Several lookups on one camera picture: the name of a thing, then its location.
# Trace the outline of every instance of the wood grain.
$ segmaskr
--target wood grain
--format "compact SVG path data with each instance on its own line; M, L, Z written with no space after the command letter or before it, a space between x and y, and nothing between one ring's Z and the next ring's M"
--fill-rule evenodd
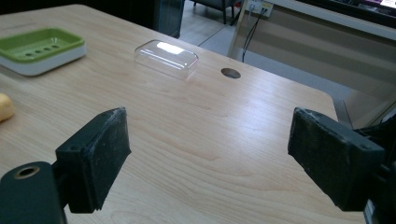
M15 106L0 123L0 175L54 150L95 115L125 106L132 154L102 211L69 223L362 223L343 213L287 153L295 106L336 119L332 99L282 77L84 6L0 17L0 35L56 26L85 57L38 77L0 67ZM200 58L188 79L134 62L161 39ZM225 77L229 67L242 76Z

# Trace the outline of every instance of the clear plastic container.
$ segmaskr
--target clear plastic container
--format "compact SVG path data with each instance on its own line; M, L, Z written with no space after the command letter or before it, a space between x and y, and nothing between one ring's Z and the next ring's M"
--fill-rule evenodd
M188 78L198 63L198 56L160 40L151 40L134 50L134 60L178 79Z

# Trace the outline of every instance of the green tray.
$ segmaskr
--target green tray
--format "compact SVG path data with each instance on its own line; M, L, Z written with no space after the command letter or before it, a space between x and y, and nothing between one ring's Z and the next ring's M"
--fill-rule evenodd
M84 39L59 28L44 28L0 39L0 64L23 75L37 75L37 72L68 63L85 53ZM25 71L32 68L34 74Z

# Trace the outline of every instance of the floor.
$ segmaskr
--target floor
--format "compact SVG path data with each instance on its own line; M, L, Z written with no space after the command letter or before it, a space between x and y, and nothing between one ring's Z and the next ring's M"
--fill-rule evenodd
M235 25L230 26L230 22L233 19L231 15L231 9L228 8L227 24L225 25L222 21L221 11L199 4L195 7L192 1L187 0L185 1L179 39L227 56L235 30ZM251 51L247 52L245 63L327 92L333 98L340 123L348 128L352 127L344 104L344 100L351 92L348 87L262 57Z

